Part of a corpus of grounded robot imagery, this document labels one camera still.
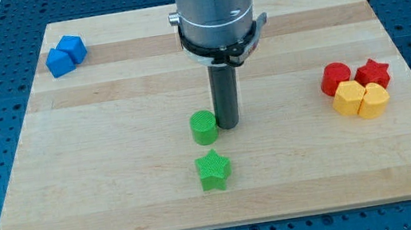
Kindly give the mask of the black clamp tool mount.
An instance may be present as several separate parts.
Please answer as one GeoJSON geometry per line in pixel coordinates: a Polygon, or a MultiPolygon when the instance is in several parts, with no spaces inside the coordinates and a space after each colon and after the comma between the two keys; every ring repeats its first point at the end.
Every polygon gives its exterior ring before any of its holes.
{"type": "Polygon", "coordinates": [[[255,51],[259,44],[262,28],[267,24],[267,13],[261,13],[251,23],[250,31],[236,43],[229,46],[206,48],[191,43],[178,28],[180,44],[184,52],[192,60],[207,67],[240,67],[247,58],[255,51]]]}

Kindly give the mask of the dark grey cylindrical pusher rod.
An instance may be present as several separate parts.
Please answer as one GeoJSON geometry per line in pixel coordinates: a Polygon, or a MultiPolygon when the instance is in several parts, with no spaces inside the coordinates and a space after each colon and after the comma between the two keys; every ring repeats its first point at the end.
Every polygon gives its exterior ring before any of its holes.
{"type": "Polygon", "coordinates": [[[217,125],[222,129],[232,129],[239,123],[235,69],[229,65],[211,66],[208,75],[217,125]]]}

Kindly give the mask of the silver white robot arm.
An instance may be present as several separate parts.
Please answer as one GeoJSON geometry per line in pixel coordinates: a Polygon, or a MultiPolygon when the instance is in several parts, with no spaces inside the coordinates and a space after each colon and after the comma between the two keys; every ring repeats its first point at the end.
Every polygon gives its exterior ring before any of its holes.
{"type": "Polygon", "coordinates": [[[232,129],[239,123],[235,70],[259,44],[267,14],[253,18],[253,0],[175,0],[168,15],[184,52],[208,68],[216,124],[232,129]]]}

